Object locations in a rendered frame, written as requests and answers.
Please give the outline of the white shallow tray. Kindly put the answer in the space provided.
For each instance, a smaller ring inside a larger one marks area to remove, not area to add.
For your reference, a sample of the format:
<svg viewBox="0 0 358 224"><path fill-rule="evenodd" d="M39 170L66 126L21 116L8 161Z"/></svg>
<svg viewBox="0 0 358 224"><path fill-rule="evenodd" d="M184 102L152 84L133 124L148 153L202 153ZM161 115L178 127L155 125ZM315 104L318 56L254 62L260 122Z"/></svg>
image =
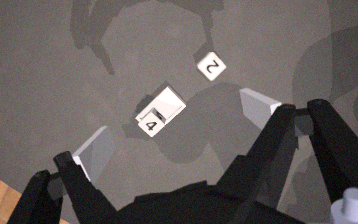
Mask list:
<svg viewBox="0 0 358 224"><path fill-rule="evenodd" d="M140 122L141 118L153 107L155 107L166 118L166 125L186 107L186 103L168 85L137 115L136 119Z"/></svg>

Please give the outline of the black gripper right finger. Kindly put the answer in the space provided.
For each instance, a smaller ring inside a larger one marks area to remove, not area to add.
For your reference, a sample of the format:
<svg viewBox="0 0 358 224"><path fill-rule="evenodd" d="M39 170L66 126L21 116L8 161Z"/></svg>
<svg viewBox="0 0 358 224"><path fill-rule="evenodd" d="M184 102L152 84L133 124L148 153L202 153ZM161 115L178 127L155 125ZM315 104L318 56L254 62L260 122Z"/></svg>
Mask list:
<svg viewBox="0 0 358 224"><path fill-rule="evenodd" d="M262 131L247 155L237 155L183 224L244 224L254 201L277 210L298 136L309 135L331 201L330 224L358 224L358 137L324 99L296 109L248 88L244 115ZM314 135L313 135L314 130Z"/></svg>

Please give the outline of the white cube face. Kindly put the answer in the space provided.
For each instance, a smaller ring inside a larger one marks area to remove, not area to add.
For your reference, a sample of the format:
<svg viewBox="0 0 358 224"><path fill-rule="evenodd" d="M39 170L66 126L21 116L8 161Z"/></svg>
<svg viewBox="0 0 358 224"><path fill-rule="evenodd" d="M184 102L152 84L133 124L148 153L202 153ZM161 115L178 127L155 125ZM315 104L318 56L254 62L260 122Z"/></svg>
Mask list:
<svg viewBox="0 0 358 224"><path fill-rule="evenodd" d="M197 67L210 79L213 80L226 66L213 53L209 52L198 64Z"/></svg>
<svg viewBox="0 0 358 224"><path fill-rule="evenodd" d="M140 120L139 126L151 137L165 126L166 118L153 107Z"/></svg>

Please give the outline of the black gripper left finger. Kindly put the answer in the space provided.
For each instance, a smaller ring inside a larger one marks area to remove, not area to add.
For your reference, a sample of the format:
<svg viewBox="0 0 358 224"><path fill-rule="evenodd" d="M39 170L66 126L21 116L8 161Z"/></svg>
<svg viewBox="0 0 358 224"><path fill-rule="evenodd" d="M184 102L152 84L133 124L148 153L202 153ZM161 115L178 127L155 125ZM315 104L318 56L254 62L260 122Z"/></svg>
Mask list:
<svg viewBox="0 0 358 224"><path fill-rule="evenodd" d="M93 186L115 150L107 125L73 155L70 151L56 155L53 161L59 173L43 170L32 176L6 224L59 224L67 194L80 224L131 224Z"/></svg>

